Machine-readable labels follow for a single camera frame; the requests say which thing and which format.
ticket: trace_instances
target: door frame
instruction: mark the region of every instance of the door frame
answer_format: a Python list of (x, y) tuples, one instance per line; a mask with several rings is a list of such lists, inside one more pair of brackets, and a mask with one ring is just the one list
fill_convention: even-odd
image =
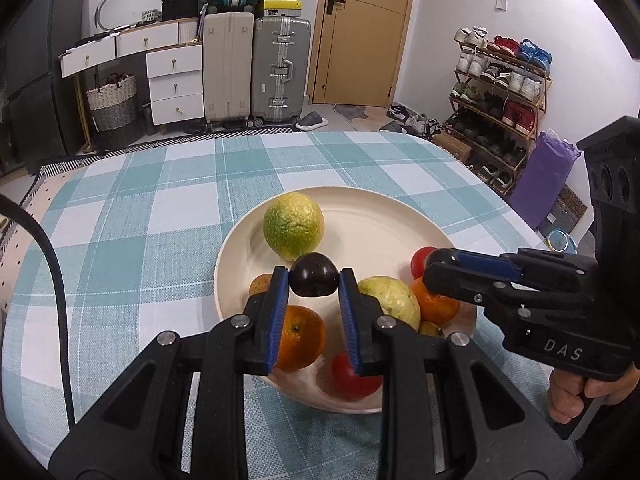
[[(402, 38), (400, 40), (400, 49), (398, 51), (398, 61), (394, 71), (394, 78), (391, 84), (391, 94), (389, 95), (388, 104), (393, 101), (396, 93), (396, 85), (398, 84), (398, 76), (400, 74), (400, 66), (404, 57), (404, 47), (406, 44), (406, 36), (409, 29), (409, 21), (411, 19), (411, 11), (414, 6), (414, 0), (406, 1), (406, 10), (404, 12), (404, 25), (402, 26)], [(309, 59), (308, 81), (306, 83), (306, 94), (309, 97), (309, 104), (314, 103), (314, 89), (316, 87), (316, 77), (318, 76), (318, 57), (320, 54), (320, 39), (322, 37), (322, 25), (324, 22), (324, 14), (326, 10), (326, 0), (318, 0), (316, 7), (316, 22), (314, 23), (314, 34), (311, 44), (311, 57)]]

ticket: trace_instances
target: door handle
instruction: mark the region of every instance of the door handle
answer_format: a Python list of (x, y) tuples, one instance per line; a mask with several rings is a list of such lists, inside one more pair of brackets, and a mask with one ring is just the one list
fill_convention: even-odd
[(331, 16), (334, 13), (334, 5), (335, 4), (345, 4), (347, 0), (327, 0), (326, 2), (326, 13)]

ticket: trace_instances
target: plaid tablecloth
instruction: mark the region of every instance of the plaid tablecloth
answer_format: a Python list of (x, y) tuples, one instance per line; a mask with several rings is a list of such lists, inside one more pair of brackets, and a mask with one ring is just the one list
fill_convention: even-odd
[[(260, 202), (309, 186), (397, 198), (462, 249), (499, 254), (540, 244), (462, 164), (401, 134), (239, 137), (105, 158), (76, 173), (42, 221), (65, 281), (76, 418), (162, 330), (187, 336), (211, 329), (219, 321), (212, 272), (226, 234)], [(543, 410), (543, 367), (504, 351), (500, 331), (482, 313), (475, 340)], [(51, 278), (32, 244), (9, 308), (2, 393), (9, 422), (45, 464), (67, 433), (58, 356)], [(320, 412), (260, 379), (247, 377), (245, 390), (252, 479), (375, 476), (379, 415)]]

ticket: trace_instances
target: silver suitcase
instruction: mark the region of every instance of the silver suitcase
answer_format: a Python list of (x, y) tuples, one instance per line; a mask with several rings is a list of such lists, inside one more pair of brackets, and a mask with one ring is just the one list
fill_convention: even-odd
[(305, 96), (311, 23), (270, 16), (255, 21), (252, 114), (261, 121), (297, 122)]
[(250, 12), (205, 17), (202, 79), (207, 121), (249, 118), (253, 42), (254, 16)]

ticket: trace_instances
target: blue sneaker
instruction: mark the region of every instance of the blue sneaker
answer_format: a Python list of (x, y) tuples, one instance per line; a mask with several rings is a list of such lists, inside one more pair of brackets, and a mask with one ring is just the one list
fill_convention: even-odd
[(520, 52), (516, 56), (519, 60), (528, 63), (531, 58), (539, 51), (539, 47), (531, 40), (522, 40), (520, 43)]
[(543, 50), (542, 48), (536, 49), (535, 54), (530, 59), (532, 65), (543, 69), (546, 73), (549, 73), (549, 71), (551, 70), (552, 61), (553, 58), (551, 56), (551, 53)]

